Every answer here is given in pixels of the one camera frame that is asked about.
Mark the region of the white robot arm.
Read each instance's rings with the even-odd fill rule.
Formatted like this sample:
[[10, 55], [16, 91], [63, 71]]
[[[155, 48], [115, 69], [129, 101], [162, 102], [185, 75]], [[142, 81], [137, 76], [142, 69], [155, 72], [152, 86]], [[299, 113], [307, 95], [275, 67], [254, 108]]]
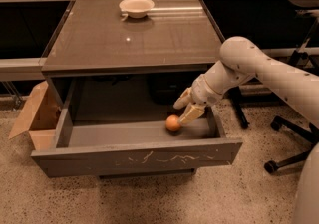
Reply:
[[173, 107], [183, 109], [178, 124], [185, 126], [204, 114], [231, 88], [251, 79], [259, 80], [309, 122], [304, 130], [276, 117], [274, 129], [282, 126], [295, 131], [313, 144], [313, 148], [280, 162], [268, 161], [264, 168], [273, 173], [279, 168], [302, 161], [304, 167], [298, 183], [292, 224], [319, 224], [319, 77], [264, 54], [243, 37], [225, 40], [218, 61], [197, 77], [176, 100]]

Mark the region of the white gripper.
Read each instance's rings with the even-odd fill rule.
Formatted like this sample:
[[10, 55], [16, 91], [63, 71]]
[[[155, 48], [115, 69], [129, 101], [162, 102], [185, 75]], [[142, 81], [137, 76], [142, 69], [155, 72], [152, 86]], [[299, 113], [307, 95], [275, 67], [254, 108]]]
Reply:
[[173, 104], [177, 110], [186, 107], [178, 119], [179, 124], [186, 126], [200, 118], [205, 112], [205, 106], [213, 106], [221, 99], [222, 95], [209, 86], [204, 75], [200, 75], [194, 80], [191, 88], [186, 88]]

